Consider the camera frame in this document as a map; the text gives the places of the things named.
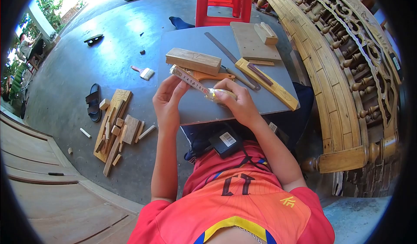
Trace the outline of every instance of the person's left hand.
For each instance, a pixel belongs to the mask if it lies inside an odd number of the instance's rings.
[[[180,127],[178,103],[190,85],[171,75],[162,81],[152,98],[159,131],[176,134]]]

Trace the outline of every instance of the yellow stripe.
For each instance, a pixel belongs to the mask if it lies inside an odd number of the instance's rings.
[[[228,219],[217,222],[215,225],[208,228],[204,235],[204,242],[206,242],[218,229],[225,227],[238,226],[249,232],[252,232],[263,241],[266,241],[265,229],[252,221],[248,221],[238,216],[233,216]]]

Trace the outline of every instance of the red jersey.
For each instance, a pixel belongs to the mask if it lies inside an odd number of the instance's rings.
[[[239,226],[267,243],[333,243],[334,231],[309,188],[281,188],[257,143],[226,160],[212,150],[197,159],[174,203],[141,210],[128,244],[206,242],[218,229]]]

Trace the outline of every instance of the measuring tape blade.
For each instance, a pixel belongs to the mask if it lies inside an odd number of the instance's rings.
[[[202,85],[199,81],[197,81],[195,77],[188,74],[183,68],[177,65],[173,65],[171,69],[169,70],[169,73],[179,77],[181,80],[185,81],[191,87],[197,89],[198,91],[203,92],[205,95],[208,95],[209,90],[204,85]]]

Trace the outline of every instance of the black sandal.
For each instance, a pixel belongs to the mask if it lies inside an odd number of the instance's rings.
[[[90,95],[86,97],[86,103],[88,104],[87,112],[93,122],[100,121],[100,86],[98,84],[92,85],[90,89]]]

